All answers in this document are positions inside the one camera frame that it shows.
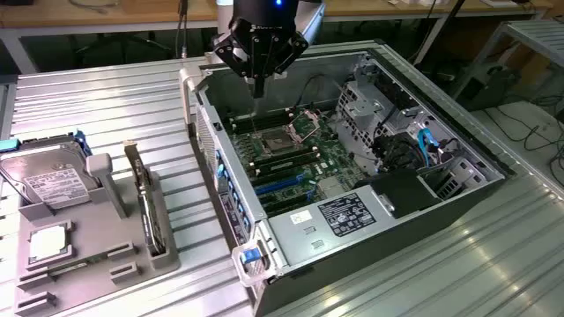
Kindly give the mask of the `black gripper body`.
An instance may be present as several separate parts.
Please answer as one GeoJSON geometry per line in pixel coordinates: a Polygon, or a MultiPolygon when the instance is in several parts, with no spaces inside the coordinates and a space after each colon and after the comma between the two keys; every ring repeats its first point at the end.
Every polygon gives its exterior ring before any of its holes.
{"type": "Polygon", "coordinates": [[[231,34],[235,38],[248,38],[252,28],[259,30],[279,30],[294,34],[296,31],[295,17],[299,1],[240,0],[234,1],[231,34]]]}

